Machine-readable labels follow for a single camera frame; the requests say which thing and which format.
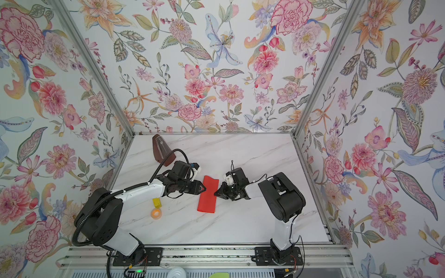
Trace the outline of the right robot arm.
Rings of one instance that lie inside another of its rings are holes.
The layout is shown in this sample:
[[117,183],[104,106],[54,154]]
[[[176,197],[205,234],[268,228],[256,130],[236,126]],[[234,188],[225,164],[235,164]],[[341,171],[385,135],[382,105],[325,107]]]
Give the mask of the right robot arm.
[[258,180],[249,181],[241,168],[235,168],[225,174],[214,196],[233,202],[264,198],[276,219],[271,238],[272,253],[282,258],[293,251],[294,221],[306,206],[306,199],[283,172],[270,177],[264,174]]

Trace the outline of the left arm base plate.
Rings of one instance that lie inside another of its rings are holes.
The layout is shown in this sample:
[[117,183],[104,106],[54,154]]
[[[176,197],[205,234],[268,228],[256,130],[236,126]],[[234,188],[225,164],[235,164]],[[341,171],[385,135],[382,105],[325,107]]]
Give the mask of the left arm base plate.
[[117,252],[112,262],[112,266],[160,266],[163,254],[161,247],[145,247],[138,248],[132,255],[124,256]]

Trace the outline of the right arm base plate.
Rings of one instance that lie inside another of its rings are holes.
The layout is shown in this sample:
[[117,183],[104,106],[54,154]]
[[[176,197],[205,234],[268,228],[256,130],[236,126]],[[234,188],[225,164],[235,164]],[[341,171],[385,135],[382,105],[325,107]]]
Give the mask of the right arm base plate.
[[251,260],[257,266],[303,266],[303,258],[298,247],[289,247],[284,251],[272,247],[255,247]]

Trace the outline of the red square paper sheet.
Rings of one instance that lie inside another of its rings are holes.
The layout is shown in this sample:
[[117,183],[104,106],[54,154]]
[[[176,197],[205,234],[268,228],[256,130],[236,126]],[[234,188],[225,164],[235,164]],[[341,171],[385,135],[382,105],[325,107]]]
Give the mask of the red square paper sheet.
[[219,188],[219,180],[205,176],[203,185],[206,191],[200,194],[197,211],[201,213],[215,213],[217,197],[214,195]]

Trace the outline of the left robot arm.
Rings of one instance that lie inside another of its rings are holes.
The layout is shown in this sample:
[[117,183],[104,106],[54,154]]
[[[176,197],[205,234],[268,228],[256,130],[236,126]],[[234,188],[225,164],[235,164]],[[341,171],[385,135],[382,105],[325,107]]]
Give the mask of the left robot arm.
[[148,182],[117,191],[105,188],[95,190],[74,221],[73,245],[82,247],[92,244],[116,251],[128,259],[142,260],[146,256],[144,244],[131,232],[119,227],[122,213],[174,192],[180,195],[200,195],[206,188],[195,179],[199,171],[197,163],[176,161],[172,169],[156,175]]

